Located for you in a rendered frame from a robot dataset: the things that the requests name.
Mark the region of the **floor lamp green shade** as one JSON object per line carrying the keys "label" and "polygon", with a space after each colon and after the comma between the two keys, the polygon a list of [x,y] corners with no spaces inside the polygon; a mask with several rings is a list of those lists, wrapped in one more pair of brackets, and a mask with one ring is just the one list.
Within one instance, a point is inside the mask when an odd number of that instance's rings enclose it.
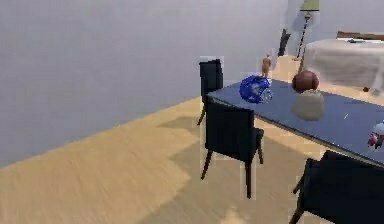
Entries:
{"label": "floor lamp green shade", "polygon": [[313,24],[317,23],[317,17],[319,16],[319,13],[320,0],[302,0],[294,22],[294,27],[299,32],[294,61],[299,61],[302,58],[307,29]]}

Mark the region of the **brown wooden board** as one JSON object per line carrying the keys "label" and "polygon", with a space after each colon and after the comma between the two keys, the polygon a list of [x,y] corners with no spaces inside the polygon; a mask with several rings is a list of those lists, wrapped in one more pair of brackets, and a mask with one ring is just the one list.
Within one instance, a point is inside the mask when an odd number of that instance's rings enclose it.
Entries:
{"label": "brown wooden board", "polygon": [[357,33],[357,32],[343,32],[338,31],[336,38],[354,38],[363,40],[380,40],[384,41],[384,34],[371,34],[371,33]]}

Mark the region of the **black leaning slab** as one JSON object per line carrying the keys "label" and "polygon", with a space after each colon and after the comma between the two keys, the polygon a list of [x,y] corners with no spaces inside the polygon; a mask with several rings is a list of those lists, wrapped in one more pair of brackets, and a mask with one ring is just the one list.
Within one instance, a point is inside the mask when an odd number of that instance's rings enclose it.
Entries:
{"label": "black leaning slab", "polygon": [[285,49],[286,49],[286,46],[287,46],[287,43],[289,41],[290,36],[291,36],[291,34],[288,33],[286,29],[282,30],[282,34],[280,37],[278,56],[283,56],[285,54]]}

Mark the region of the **blue grey dining table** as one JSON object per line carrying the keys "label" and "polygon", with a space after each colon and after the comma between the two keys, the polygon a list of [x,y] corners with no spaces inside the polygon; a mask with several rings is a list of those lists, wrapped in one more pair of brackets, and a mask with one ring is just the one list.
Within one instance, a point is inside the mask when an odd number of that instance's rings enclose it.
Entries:
{"label": "blue grey dining table", "polygon": [[252,110],[257,118],[304,137],[315,139],[327,147],[338,149],[384,166],[384,145],[368,147],[373,127],[384,120],[384,106],[322,91],[324,114],[318,121],[305,121],[291,112],[298,98],[291,84],[273,80],[272,99],[266,104],[248,103],[240,97],[240,83],[235,83],[208,96],[224,104]]}

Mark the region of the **beige round lump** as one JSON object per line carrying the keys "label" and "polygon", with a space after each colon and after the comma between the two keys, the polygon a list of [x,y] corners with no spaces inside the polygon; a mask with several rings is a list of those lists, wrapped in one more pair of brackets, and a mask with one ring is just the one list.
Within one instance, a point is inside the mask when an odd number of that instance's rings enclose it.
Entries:
{"label": "beige round lump", "polygon": [[291,111],[305,121],[317,121],[324,115],[324,97],[318,90],[306,90],[299,94]]}

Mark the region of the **brown ball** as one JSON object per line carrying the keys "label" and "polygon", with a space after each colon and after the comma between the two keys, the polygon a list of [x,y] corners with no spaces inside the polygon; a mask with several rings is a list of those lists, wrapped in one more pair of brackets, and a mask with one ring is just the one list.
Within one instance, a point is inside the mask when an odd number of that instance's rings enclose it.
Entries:
{"label": "brown ball", "polygon": [[319,83],[319,78],[314,72],[303,70],[293,77],[292,88],[297,93],[303,93],[304,91],[310,89],[316,90],[319,86]]}

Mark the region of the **red white small figure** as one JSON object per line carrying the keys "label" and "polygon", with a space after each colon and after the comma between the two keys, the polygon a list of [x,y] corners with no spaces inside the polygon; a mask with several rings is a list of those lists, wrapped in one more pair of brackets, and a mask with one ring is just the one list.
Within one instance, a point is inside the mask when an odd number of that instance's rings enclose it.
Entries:
{"label": "red white small figure", "polygon": [[376,124],[369,136],[368,146],[372,149],[381,148],[384,143],[384,122]]}

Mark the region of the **small brown statue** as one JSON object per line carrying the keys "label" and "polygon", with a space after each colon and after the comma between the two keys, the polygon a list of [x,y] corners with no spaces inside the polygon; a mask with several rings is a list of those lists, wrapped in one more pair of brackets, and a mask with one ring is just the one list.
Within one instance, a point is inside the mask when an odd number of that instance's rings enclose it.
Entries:
{"label": "small brown statue", "polygon": [[262,60],[262,75],[267,77],[269,75],[271,67],[271,58],[270,55],[267,54],[266,57]]}

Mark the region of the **black dining chair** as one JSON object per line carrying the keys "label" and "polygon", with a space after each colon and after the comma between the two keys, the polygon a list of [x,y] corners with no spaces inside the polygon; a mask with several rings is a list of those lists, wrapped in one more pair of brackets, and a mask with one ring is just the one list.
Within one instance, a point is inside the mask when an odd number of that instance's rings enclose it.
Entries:
{"label": "black dining chair", "polygon": [[326,151],[308,158],[289,224],[309,212],[333,224],[384,224],[384,168]]}
{"label": "black dining chair", "polygon": [[203,108],[198,120],[198,125],[201,124],[206,112],[207,94],[223,87],[223,72],[219,59],[200,62],[199,66]]}
{"label": "black dining chair", "polygon": [[205,112],[207,154],[201,179],[206,176],[213,153],[241,161],[245,165],[246,196],[250,199],[251,166],[255,154],[258,154],[259,162],[264,163],[262,151],[264,130],[254,126],[252,110],[208,102],[205,105]]}

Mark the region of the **blue helmet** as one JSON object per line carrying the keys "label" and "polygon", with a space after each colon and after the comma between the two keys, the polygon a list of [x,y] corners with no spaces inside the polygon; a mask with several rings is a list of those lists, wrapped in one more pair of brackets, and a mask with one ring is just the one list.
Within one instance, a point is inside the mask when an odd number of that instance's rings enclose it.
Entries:
{"label": "blue helmet", "polygon": [[239,94],[248,103],[265,104],[272,100],[272,80],[261,75],[251,75],[240,83]]}

